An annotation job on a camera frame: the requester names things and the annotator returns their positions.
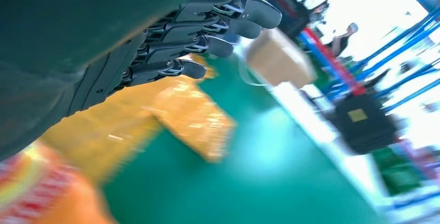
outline blurred background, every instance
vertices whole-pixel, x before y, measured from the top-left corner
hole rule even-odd
[[[203,79],[125,88],[4,163],[0,221],[53,167],[78,188],[35,223],[439,223],[440,0],[267,1],[278,28],[186,57]]]

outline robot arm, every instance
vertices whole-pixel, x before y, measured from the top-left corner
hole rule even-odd
[[[189,53],[228,57],[233,46],[222,35],[256,38],[262,27],[271,29],[280,21],[281,13],[264,0],[189,0],[78,72],[18,75],[0,61],[2,83],[15,83],[14,89],[3,87],[0,95],[0,161],[63,117],[100,104],[125,87],[168,76],[202,78],[203,66],[179,58]]]

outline metal screw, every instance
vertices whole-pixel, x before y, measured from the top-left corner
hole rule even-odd
[[[125,70],[124,70],[124,72],[122,72],[122,76],[127,76],[128,75],[128,68],[126,68]]]

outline orange package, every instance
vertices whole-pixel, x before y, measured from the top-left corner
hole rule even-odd
[[[52,150],[33,144],[0,163],[0,223],[110,224],[94,187]]]

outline robotic hand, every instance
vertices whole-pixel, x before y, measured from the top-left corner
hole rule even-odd
[[[222,35],[236,33],[256,38],[262,27],[278,26],[281,17],[281,12],[264,0],[190,0],[178,6],[141,34],[90,64],[80,81],[63,89],[50,110],[38,109],[15,117],[26,121],[3,136],[0,161],[36,140],[63,117],[102,103],[124,87],[167,76],[202,78],[205,67],[179,58],[189,53],[228,57],[233,46],[222,40]]]

